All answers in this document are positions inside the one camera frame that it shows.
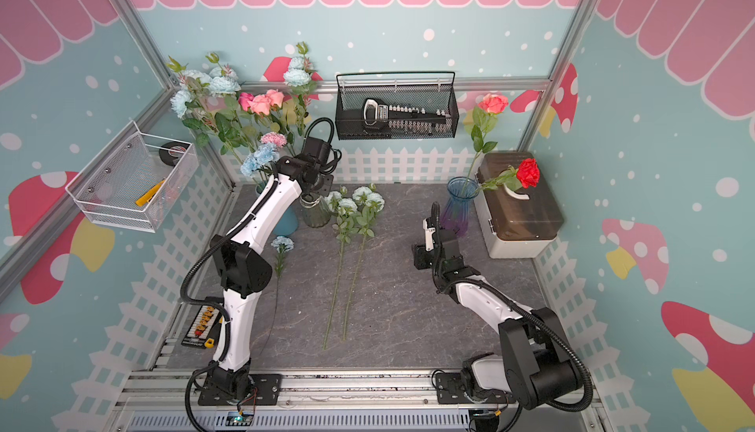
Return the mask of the clear glass vase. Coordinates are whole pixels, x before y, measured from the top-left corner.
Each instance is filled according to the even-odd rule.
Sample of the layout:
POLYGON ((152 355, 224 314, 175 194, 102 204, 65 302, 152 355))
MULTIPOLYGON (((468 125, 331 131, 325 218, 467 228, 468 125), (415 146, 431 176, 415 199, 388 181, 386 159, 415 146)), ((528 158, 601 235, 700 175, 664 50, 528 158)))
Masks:
POLYGON ((325 227, 330 222, 330 207, 326 198, 318 194, 302 194, 299 198, 303 221, 312 229, 325 227))

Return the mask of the pale blue flower stem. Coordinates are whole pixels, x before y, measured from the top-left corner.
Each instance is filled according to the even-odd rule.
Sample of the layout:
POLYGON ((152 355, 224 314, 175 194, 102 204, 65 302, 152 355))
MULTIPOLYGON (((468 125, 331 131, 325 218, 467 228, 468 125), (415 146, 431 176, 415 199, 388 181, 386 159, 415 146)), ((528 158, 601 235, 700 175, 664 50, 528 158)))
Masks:
POLYGON ((333 230, 336 240, 338 241, 338 251, 335 280, 332 290, 332 299, 330 302, 330 312, 328 312, 326 333, 324 333, 324 340, 322 341, 322 349, 324 351, 328 348, 328 341, 330 340, 330 334, 333 326, 333 318, 335 308, 337 306, 338 292, 340 290, 340 281, 343 271, 345 249, 346 245, 351 240, 351 233, 354 227, 353 217, 358 211, 357 204, 349 196, 348 189, 345 186, 342 186, 340 190, 330 192, 330 194, 328 194, 328 197, 326 197, 326 203, 328 203, 328 209, 330 209, 332 215, 334 215, 335 217, 333 230))

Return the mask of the white flower stem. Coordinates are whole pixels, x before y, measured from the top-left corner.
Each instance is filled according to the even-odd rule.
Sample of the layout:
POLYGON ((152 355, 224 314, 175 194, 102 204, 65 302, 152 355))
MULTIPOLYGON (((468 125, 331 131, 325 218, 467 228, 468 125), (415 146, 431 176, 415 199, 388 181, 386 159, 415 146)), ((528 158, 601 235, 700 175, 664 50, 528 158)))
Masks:
POLYGON ((385 198, 377 192, 377 186, 361 186, 354 190, 352 200, 355 202, 357 212, 355 213, 356 234, 359 236, 359 250, 355 270, 348 290, 348 298, 344 309, 342 322, 341 339, 348 339, 349 326, 351 321, 351 310, 354 304, 354 297, 359 281, 362 268, 364 265, 367 242, 375 237, 374 225, 378 215, 385 209, 385 198))

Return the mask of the single blue flower stem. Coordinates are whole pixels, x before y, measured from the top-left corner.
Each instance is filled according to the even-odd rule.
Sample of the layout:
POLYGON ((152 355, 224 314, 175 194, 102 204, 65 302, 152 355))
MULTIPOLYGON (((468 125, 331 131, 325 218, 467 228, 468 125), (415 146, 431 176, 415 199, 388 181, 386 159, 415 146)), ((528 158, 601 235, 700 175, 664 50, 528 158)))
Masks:
POLYGON ((280 279, 286 267, 288 255, 295 247, 295 242, 289 237, 277 236, 275 237, 275 239, 273 239, 271 247, 275 251, 273 274, 275 276, 276 285, 274 290, 273 317, 271 318, 271 325, 269 326, 269 331, 267 331, 267 337, 265 338, 265 343, 263 344, 263 351, 265 351, 265 349, 267 348, 269 338, 271 337, 271 333, 273 332, 279 304, 280 279))

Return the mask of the purple glass vase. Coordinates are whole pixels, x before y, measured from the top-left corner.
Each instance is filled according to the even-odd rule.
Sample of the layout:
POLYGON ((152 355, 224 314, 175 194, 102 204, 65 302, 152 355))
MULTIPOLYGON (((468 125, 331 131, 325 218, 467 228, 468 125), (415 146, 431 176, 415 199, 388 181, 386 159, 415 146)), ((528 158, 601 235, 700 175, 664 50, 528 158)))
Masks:
POLYGON ((480 184, 470 177, 456 176, 447 183, 446 190, 448 201, 440 215, 440 224, 458 237, 464 237, 468 233, 470 211, 480 193, 480 184))

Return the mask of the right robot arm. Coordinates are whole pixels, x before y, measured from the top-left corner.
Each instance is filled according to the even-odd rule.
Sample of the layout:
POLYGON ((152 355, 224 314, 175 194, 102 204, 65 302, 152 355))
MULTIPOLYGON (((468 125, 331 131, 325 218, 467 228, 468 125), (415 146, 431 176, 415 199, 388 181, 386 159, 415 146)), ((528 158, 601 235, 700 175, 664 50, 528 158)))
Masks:
POLYGON ((499 355, 484 353, 463 363, 462 394, 487 402, 501 393, 525 410, 542 404, 563 412, 587 410, 594 398, 592 377, 558 315, 514 301, 466 264, 455 232, 440 222, 439 203, 432 205, 423 231, 424 242, 413 246, 415 268, 429 270, 438 294, 472 311, 499 335, 499 355))

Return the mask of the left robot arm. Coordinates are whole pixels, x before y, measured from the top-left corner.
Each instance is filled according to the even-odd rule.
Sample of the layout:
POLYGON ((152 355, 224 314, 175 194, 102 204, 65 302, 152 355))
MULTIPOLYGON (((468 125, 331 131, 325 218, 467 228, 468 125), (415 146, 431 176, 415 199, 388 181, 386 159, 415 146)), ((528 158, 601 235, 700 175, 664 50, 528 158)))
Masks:
POLYGON ((328 138, 305 133, 301 152, 280 158, 273 164, 271 176, 241 222, 225 235, 216 235, 208 250, 189 270, 180 288, 183 303, 210 306, 222 320, 219 345, 203 371, 206 382, 202 390, 212 398, 240 404, 253 392, 249 374, 251 333, 261 292, 273 277, 273 267, 263 258, 263 249, 273 229, 288 208, 300 196, 330 190, 340 152, 332 146, 336 131, 333 120, 321 117, 310 129, 325 124, 328 138), (189 288, 204 263, 212 260, 220 277, 222 300, 196 299, 189 288))

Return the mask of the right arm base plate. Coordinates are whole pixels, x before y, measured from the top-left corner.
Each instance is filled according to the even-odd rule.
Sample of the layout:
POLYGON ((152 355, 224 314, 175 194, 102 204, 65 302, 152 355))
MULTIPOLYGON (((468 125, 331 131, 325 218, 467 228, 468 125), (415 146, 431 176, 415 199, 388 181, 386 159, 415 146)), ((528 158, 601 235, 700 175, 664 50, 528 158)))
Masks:
POLYGON ((436 391, 439 404, 513 404, 511 392, 483 389, 471 373, 434 370, 431 385, 436 391))

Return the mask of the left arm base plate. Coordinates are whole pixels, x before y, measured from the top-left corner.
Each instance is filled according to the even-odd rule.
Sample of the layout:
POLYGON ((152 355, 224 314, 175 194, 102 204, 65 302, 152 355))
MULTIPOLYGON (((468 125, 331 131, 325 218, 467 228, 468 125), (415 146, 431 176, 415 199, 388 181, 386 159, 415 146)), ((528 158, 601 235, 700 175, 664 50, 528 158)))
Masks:
POLYGON ((281 391, 280 374, 248 374, 231 377, 216 371, 206 380, 200 406, 276 406, 281 391))

